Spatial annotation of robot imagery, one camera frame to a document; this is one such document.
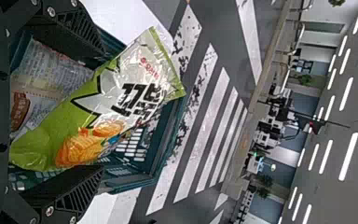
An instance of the chips bag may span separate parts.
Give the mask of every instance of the chips bag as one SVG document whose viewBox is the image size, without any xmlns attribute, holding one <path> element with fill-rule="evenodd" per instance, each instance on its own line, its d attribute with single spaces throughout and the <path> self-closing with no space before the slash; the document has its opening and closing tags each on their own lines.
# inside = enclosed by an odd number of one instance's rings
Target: chips bag
<svg viewBox="0 0 358 224">
<path fill-rule="evenodd" d="M 108 155 L 120 136 L 186 95 L 155 28 L 143 32 L 93 79 L 15 141 L 10 161 L 35 171 L 69 168 Z"/>
</svg>

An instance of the plastic basket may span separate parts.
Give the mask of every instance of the plastic basket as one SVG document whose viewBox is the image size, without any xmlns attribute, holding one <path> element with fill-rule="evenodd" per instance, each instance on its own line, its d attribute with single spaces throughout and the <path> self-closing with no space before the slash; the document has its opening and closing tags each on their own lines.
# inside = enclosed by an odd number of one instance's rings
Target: plastic basket
<svg viewBox="0 0 358 224">
<path fill-rule="evenodd" d="M 104 30 L 98 28 L 102 45 L 107 51 L 98 58 L 99 64 L 118 55 L 126 46 Z M 21 32 L 10 47 L 11 70 L 16 69 L 32 38 L 29 32 Z M 134 132 L 131 139 L 122 142 L 109 156 L 96 163 L 104 166 L 99 192 L 111 194 L 136 189 L 156 183 L 168 157 L 172 154 L 175 136 L 183 115 L 184 99 L 165 105 L 148 126 Z M 55 172 L 32 172 L 14 165 L 8 166 L 8 181 L 17 191 L 24 191 L 60 174 Z"/>
</svg>

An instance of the food package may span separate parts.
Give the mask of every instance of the food package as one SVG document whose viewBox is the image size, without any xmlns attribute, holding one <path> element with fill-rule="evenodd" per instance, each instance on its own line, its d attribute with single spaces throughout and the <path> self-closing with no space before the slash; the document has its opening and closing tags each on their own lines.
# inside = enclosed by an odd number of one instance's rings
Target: food package
<svg viewBox="0 0 358 224">
<path fill-rule="evenodd" d="M 11 134 L 35 129 L 61 100 L 92 79 L 93 71 L 31 39 L 11 74 Z"/>
<path fill-rule="evenodd" d="M 88 164 L 111 153 L 127 131 L 186 95 L 161 32 L 144 31 L 114 60 L 13 142 L 10 161 L 47 171 Z"/>
</svg>

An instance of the supermarket aisle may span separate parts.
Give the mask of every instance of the supermarket aisle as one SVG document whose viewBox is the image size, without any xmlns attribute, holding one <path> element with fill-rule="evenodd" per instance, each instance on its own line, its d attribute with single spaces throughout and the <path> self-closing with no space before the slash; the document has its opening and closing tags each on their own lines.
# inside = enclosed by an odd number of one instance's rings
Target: supermarket aisle
<svg viewBox="0 0 358 224">
<path fill-rule="evenodd" d="M 269 21 L 259 23 L 270 0 L 258 1 L 212 0 L 205 4 L 191 0 L 188 4 L 179 0 L 172 1 L 172 8 L 161 14 L 155 7 L 158 1 L 151 6 L 152 1 L 145 0 L 146 4 L 136 2 L 132 8 L 141 11 L 141 20 L 134 14 L 123 15 L 126 19 L 120 23 L 125 28 L 108 23 L 114 19 L 106 17 L 135 1 L 110 7 L 103 5 L 105 0 L 86 4 L 93 8 L 91 16 L 97 24 L 125 43 L 150 25 L 170 24 L 167 29 L 174 39 L 172 61 L 187 86 L 188 100 L 174 155 L 156 186 L 115 196 L 100 195 L 81 223 L 91 223 L 94 210 L 105 211 L 98 223 L 147 223 L 153 219 L 158 223 L 227 223 L 235 202 L 220 194 L 220 189 L 261 73 L 263 49 L 273 33 L 257 28 L 276 20 L 271 16 Z M 171 19 L 173 8 L 176 13 Z M 129 27 L 130 34 L 117 35 L 120 29 Z"/>
</svg>

